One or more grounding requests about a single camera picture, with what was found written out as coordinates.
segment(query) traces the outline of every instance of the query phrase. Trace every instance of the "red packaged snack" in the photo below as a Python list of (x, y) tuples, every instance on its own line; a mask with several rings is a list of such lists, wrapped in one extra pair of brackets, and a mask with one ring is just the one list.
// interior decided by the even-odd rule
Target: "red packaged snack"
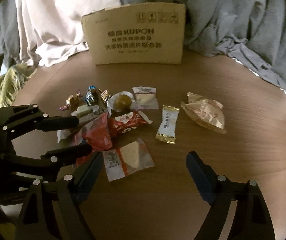
[(134, 130), (142, 124), (151, 124), (151, 121), (143, 112), (133, 111), (115, 118), (110, 118), (108, 127), (111, 138), (116, 137), (120, 133), (126, 133)]
[[(92, 151), (103, 151), (112, 147), (111, 137), (107, 127), (108, 113), (101, 114), (98, 118), (89, 122), (82, 129), (73, 135), (72, 146), (79, 145), (82, 141), (86, 141), (92, 146)], [(78, 158), (75, 166), (87, 162), (90, 155)]]

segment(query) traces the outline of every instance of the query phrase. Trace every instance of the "cardboard box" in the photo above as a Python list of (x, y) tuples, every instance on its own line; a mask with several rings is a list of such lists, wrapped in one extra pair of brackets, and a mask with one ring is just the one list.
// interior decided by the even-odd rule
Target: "cardboard box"
[(106, 8), (81, 19), (94, 63), (180, 64), (185, 6), (151, 2)]

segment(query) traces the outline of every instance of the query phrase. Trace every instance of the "brown wooden surface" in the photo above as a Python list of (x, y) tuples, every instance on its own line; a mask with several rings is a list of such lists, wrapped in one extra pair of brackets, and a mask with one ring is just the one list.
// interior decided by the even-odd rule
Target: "brown wooden surface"
[[(97, 240), (193, 239), (209, 206), (200, 198), (185, 167), (194, 150), (217, 174), (230, 180), (258, 181), (267, 202), (276, 239), (286, 237), (286, 95), (234, 60), (206, 58), (185, 51), (181, 65), (117, 64), (94, 66), (89, 52), (75, 55), (50, 68), (40, 67), (15, 104), (38, 104), (50, 115), (77, 89), (89, 85), (112, 93), (134, 86), (157, 88), (163, 104), (179, 107), (187, 92), (206, 95), (224, 104), (227, 133), (222, 135), (193, 123), (180, 111), (176, 144), (155, 140), (161, 109), (145, 111), (152, 125), (117, 138), (122, 146), (141, 137), (155, 162), (154, 168), (108, 182), (101, 172), (93, 192), (81, 205)], [(39, 158), (57, 148), (56, 133), (33, 131), (14, 141), (19, 155)], [(226, 239), (229, 214), (221, 239)]]

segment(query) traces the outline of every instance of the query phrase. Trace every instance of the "metal pin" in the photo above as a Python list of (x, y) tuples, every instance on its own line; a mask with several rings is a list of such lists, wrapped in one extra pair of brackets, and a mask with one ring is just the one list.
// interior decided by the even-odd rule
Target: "metal pin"
[(251, 179), (250, 180), (250, 185), (252, 186), (256, 186), (258, 183), (254, 180), (254, 179)]
[(51, 162), (55, 163), (58, 161), (58, 158), (56, 156), (51, 157)]
[(33, 185), (37, 186), (41, 183), (41, 181), (39, 179), (36, 179), (33, 181)]
[(69, 181), (71, 179), (73, 179), (73, 176), (71, 174), (67, 174), (64, 176), (64, 180), (66, 180), (66, 181)]
[(224, 175), (219, 175), (218, 176), (218, 180), (219, 181), (225, 181), (226, 180), (226, 177)]

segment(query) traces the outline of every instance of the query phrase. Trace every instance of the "orange stripe on wrapper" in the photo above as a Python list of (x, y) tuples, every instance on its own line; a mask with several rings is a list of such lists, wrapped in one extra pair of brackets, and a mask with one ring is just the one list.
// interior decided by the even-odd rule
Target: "orange stripe on wrapper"
[(116, 149), (116, 152), (117, 152), (117, 154), (119, 155), (119, 158), (120, 158), (120, 160), (121, 160), (121, 166), (122, 166), (124, 175), (125, 175), (125, 176), (129, 175), (129, 172), (128, 172), (128, 170), (127, 170), (127, 166), (126, 166), (126, 164), (125, 164), (125, 162), (124, 162), (124, 160), (123, 160), (123, 157), (122, 157), (122, 154), (121, 154), (120, 149)]

